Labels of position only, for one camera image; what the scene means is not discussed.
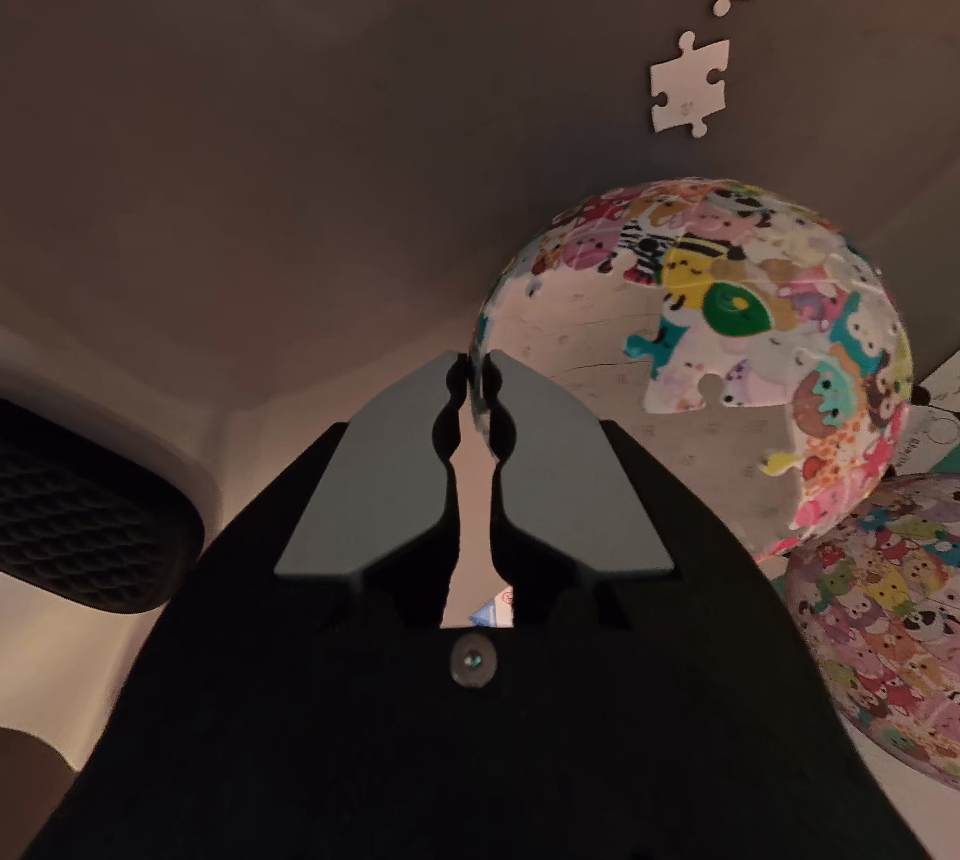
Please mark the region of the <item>black wrist rest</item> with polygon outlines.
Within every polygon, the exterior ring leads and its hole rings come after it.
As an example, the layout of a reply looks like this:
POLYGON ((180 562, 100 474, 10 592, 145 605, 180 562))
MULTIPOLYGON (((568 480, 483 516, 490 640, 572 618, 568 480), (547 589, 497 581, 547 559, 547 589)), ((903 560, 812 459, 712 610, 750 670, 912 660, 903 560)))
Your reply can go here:
POLYGON ((170 601, 206 531, 141 465, 1 402, 1 573, 68 602, 133 615, 170 601))

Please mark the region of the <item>puzzle box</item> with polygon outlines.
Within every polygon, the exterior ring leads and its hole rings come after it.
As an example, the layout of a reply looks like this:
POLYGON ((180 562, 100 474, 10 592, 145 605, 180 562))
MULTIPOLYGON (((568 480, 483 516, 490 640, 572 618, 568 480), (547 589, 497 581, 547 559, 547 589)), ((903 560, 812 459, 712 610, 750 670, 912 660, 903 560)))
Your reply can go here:
POLYGON ((774 581, 846 723, 959 784, 958 353, 920 387, 882 482, 774 581))

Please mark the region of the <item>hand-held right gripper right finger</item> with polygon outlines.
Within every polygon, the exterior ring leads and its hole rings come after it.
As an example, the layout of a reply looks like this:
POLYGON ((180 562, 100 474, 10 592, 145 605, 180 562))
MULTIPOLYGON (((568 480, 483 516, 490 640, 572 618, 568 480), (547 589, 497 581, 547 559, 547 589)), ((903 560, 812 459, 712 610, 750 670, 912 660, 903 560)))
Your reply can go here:
POLYGON ((598 581, 666 578, 676 564, 599 418, 523 362, 494 350, 481 371, 495 458, 490 547, 520 584, 524 557, 598 581))

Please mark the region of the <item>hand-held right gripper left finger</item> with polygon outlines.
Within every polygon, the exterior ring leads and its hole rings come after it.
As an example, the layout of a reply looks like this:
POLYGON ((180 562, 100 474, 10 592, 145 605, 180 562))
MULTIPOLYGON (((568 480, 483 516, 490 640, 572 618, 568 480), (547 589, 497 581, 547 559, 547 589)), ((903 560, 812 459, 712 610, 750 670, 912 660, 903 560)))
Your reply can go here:
POLYGON ((465 354, 444 352, 354 415, 274 568, 278 577, 358 581, 455 510, 452 457, 468 373, 465 354))

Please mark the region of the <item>colourful puzzle ball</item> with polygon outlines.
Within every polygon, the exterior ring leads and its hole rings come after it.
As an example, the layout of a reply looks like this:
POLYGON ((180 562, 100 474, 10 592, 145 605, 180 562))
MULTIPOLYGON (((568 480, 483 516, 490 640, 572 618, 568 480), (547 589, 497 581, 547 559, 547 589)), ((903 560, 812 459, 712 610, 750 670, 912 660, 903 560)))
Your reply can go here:
POLYGON ((833 529, 892 465, 914 381, 878 270, 810 208, 732 179, 619 187, 553 218, 478 315, 618 424, 755 558, 833 529))

